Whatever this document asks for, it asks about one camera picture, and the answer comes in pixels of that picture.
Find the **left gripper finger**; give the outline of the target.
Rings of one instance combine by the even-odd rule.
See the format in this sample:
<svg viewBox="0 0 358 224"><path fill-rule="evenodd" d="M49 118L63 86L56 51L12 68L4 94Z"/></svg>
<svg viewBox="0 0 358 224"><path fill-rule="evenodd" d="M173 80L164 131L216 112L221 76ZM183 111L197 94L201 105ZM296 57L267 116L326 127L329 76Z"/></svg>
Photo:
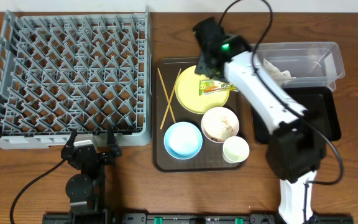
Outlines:
<svg viewBox="0 0 358 224"><path fill-rule="evenodd" d="M108 126L108 129L107 129L107 143L106 143L106 145L110 149L117 149L118 148L118 144L117 144L116 138L114 137L114 133L113 133L113 126L111 124Z"/></svg>
<svg viewBox="0 0 358 224"><path fill-rule="evenodd" d="M70 137L67 141L67 143L65 144L66 147L73 147L74 146L74 142L75 142L75 138L77 136L77 132L74 130L71 132Z"/></svg>

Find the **green yellow snack wrapper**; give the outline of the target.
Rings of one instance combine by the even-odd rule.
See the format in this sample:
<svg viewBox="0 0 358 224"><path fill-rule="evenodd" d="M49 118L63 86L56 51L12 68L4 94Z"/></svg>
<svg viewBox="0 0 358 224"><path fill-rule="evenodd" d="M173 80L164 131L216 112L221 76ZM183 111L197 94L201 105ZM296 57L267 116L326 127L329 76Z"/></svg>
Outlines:
<svg viewBox="0 0 358 224"><path fill-rule="evenodd" d="M220 91L239 91L232 83L219 80L203 80L199 84L199 95L208 95Z"/></svg>

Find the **pink bowl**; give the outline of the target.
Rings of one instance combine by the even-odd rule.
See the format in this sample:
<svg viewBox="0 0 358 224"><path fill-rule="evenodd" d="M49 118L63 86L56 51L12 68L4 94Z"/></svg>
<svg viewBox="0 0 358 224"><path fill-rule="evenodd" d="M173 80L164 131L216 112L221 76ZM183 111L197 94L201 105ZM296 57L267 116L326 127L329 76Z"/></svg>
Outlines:
<svg viewBox="0 0 358 224"><path fill-rule="evenodd" d="M239 126L236 114L225 107L211 108L201 119L203 134L216 143L223 143L227 138L236 136Z"/></svg>

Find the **white napkin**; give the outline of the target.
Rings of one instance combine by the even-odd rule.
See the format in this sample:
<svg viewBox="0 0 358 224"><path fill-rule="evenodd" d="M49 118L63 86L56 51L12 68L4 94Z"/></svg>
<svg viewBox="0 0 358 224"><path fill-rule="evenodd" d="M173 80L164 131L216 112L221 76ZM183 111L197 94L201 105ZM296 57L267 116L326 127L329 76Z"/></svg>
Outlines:
<svg viewBox="0 0 358 224"><path fill-rule="evenodd" d="M263 59L263 67L280 86L287 85L293 79L288 70L281 72L276 66L274 66L265 58Z"/></svg>

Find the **white cup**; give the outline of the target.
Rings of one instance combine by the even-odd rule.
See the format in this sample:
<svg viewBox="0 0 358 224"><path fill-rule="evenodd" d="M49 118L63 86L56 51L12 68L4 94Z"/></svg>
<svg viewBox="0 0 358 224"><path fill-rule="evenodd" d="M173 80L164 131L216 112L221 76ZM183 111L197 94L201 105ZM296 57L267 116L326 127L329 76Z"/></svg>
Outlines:
<svg viewBox="0 0 358 224"><path fill-rule="evenodd" d="M250 154L247 141L239 136L232 136L223 143L223 159L230 163L245 161Z"/></svg>

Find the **rice and peanut scraps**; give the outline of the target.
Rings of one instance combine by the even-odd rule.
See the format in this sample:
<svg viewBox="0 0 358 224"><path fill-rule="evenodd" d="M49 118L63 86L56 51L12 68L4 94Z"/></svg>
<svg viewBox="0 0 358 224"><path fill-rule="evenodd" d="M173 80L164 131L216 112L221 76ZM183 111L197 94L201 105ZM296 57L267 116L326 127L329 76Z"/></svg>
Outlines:
<svg viewBox="0 0 358 224"><path fill-rule="evenodd" d="M212 118L203 125L205 135L214 142L224 142L238 133L238 120L222 116Z"/></svg>

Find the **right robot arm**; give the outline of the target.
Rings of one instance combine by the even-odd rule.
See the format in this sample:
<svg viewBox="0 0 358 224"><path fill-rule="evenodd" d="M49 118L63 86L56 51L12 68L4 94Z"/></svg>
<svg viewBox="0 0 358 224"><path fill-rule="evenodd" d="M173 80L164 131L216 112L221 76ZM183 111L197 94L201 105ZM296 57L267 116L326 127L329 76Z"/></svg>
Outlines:
<svg viewBox="0 0 358 224"><path fill-rule="evenodd" d="M280 180L278 209L284 223L311 220L311 187L326 155L324 135L305 119L306 108L264 70L238 35L197 35L207 74L233 83L265 123L270 138L266 160Z"/></svg>

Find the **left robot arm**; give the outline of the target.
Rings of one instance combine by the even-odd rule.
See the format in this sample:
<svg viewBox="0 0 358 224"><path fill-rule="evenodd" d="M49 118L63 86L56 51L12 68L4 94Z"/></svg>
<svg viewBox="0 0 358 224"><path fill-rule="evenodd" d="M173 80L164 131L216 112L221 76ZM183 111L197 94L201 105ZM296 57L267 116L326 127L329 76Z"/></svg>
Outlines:
<svg viewBox="0 0 358 224"><path fill-rule="evenodd" d="M115 163L122 151L114 137L112 126L107 129L107 152L98 152L92 134L79 135L72 131L61 151L61 157L80 171L65 187L70 199L69 223L114 223L114 212L105 207L105 167Z"/></svg>

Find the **grey dishwasher rack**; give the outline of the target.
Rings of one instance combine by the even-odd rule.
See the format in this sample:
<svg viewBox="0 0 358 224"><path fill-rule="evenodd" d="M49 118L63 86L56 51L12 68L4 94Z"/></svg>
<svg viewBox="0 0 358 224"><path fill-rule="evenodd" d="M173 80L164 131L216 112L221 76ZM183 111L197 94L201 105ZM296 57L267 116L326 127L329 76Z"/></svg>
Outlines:
<svg viewBox="0 0 358 224"><path fill-rule="evenodd" d="M18 17L0 35L0 148L62 145L71 132L99 145L151 140L148 11Z"/></svg>

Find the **right wooden chopstick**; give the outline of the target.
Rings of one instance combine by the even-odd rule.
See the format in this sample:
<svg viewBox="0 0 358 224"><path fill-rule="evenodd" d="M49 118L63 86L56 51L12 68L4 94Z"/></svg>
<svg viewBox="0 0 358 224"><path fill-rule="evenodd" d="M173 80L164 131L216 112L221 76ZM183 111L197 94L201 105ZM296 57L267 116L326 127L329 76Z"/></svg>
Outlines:
<svg viewBox="0 0 358 224"><path fill-rule="evenodd" d="M162 122L161 122L161 124L160 124L160 130L163 129L163 126L164 126L164 124L165 124L165 120L166 120L166 118L167 118L168 112L170 112L173 122L176 123L176 119L175 119L175 115L174 115L174 113L173 113L173 109L172 109L172 106L171 106L171 102L172 102L172 100L173 100L173 95L174 95L174 93L175 93L175 88L176 88L176 85L177 85L177 80L178 80L178 77L180 76L180 74L181 74L181 69L179 69L179 71L178 71L177 77L176 77L175 82L174 82L174 85L173 85L172 92L171 92L171 94L170 94L170 96L169 96L169 98L168 98L168 100L167 100L167 107L166 107L166 109L165 109Z"/></svg>

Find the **wooden chopstick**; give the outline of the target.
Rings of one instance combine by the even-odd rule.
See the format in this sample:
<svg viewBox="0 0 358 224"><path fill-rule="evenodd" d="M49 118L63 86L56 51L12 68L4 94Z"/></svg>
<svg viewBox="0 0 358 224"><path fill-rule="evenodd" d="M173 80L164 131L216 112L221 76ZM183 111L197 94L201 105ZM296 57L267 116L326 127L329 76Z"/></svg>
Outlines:
<svg viewBox="0 0 358 224"><path fill-rule="evenodd" d="M166 100L167 100L167 103L168 103L168 105L167 105L168 110L171 113L171 117L172 117L173 122L176 123L176 119L175 119L175 115L173 113L172 107L171 107L170 103L168 102L170 98L168 97L168 93L167 93L167 90L166 90L166 87L165 87L165 83L164 83L164 80L162 78L161 71L160 71L160 69L158 67L157 67L157 71L158 71L158 75L159 75L159 78L160 78L160 82L162 84L163 92L165 94L165 97L166 97Z"/></svg>
<svg viewBox="0 0 358 224"><path fill-rule="evenodd" d="M181 69L179 69L179 71L178 71L177 77L176 77L175 82L174 82L174 85L173 85L172 92L171 92L171 94L170 94L170 96L169 96L169 98L168 98L168 100L167 100L167 107L166 107L166 109L165 109L162 122L161 122L161 124L160 124L160 130L163 129L163 126L164 126L164 124L165 124L165 120L166 120L166 118L167 118L168 112L170 112L173 122L176 123L176 119L175 119L175 115L174 115L174 113L173 113L173 109L172 109L172 106L171 106L171 102L172 102L172 100L173 100L173 95L174 95L174 93L175 93L175 88L176 88L176 85L177 85L177 80L178 80L178 77L180 76L180 74L181 74Z"/></svg>

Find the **yellow plate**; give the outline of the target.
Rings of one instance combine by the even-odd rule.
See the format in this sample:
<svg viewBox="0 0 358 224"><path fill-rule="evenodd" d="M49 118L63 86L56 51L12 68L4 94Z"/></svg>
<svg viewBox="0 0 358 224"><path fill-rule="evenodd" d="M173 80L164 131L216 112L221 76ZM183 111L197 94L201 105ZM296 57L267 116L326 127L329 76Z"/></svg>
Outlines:
<svg viewBox="0 0 358 224"><path fill-rule="evenodd" d="M176 82L175 94L182 107L192 113L205 114L211 108L224 106L229 98L228 91L199 95L200 81L209 78L197 75L195 69L195 65L185 69Z"/></svg>

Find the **left wooden chopstick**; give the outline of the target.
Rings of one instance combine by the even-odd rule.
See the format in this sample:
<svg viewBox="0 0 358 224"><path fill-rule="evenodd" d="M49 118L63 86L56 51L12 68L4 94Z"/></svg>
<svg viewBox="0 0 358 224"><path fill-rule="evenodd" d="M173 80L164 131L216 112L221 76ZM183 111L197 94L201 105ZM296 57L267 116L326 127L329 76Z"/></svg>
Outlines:
<svg viewBox="0 0 358 224"><path fill-rule="evenodd" d="M166 97L166 100L167 100L167 103L168 103L168 105L167 105L168 110L171 113L171 117L172 117L173 122L176 123L176 119L175 119L175 115L173 113L172 107L171 107L170 103L168 102L170 98L168 97L168 93L167 93L167 90L166 90L166 87L165 87L165 83L164 83L164 80L162 78L161 71L160 71L160 69L158 67L157 67L157 71L158 71L158 75L159 75L159 78L160 78L160 82L162 84L163 92L165 94L165 97Z"/></svg>

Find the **dark brown serving tray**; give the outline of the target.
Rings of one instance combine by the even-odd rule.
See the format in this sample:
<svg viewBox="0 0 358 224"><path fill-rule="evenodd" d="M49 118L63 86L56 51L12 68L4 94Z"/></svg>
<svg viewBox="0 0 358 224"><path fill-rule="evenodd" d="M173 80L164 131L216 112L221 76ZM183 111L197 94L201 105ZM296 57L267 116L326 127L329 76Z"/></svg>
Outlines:
<svg viewBox="0 0 358 224"><path fill-rule="evenodd" d="M152 161L154 166L161 172L198 172L216 170L236 170L245 163L230 164L223 159L222 145L203 137L203 145L200 152L193 158L178 160L170 156L163 145L163 137L166 130L173 124L171 114L167 114L163 129L160 124L166 109L167 100L163 92L162 84L158 75L157 67L160 69L168 97L177 77L179 69L184 71L188 67L196 65L196 57L163 58L152 65ZM186 110L173 97L171 102L173 113L177 121L186 121L200 127L202 116Z"/></svg>

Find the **light blue bowl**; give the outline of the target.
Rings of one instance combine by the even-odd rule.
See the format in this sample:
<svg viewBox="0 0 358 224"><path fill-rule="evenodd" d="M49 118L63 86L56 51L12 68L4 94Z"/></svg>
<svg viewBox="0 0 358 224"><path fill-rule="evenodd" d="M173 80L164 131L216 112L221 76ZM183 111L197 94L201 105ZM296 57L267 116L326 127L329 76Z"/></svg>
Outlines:
<svg viewBox="0 0 358 224"><path fill-rule="evenodd" d="M163 145L166 152L173 158L187 160L200 152L203 135L194 124L182 121L167 129L163 137Z"/></svg>

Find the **clear plastic bin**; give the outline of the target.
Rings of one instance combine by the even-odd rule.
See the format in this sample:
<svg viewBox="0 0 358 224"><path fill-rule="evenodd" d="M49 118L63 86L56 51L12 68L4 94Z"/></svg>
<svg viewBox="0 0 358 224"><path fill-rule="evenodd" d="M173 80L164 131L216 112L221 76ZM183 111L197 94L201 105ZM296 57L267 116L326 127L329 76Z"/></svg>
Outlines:
<svg viewBox="0 0 358 224"><path fill-rule="evenodd" d="M283 88L325 86L335 90L336 80L345 76L341 51L335 42L278 42L260 44L256 55L265 58L293 79Z"/></svg>

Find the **black plastic bin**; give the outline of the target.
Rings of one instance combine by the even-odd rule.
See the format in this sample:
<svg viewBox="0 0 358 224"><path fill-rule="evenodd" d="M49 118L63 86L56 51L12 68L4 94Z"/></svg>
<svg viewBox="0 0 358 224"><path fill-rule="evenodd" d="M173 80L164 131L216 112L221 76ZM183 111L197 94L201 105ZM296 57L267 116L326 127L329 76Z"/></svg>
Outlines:
<svg viewBox="0 0 358 224"><path fill-rule="evenodd" d="M318 120L313 123L330 141L340 140L342 133L331 90L324 86L285 88L294 100L302 104Z"/></svg>

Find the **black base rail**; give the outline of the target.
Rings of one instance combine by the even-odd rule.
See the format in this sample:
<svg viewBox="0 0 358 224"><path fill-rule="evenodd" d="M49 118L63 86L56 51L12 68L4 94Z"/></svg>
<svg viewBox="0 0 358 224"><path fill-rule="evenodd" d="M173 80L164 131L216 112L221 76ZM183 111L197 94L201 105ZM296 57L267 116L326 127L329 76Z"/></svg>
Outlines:
<svg viewBox="0 0 358 224"><path fill-rule="evenodd" d="M95 214L70 213L45 214L42 224L110 223L110 224L279 224L284 221L276 214L256 213L251 215L147 215L125 213L116 215L104 211Z"/></svg>

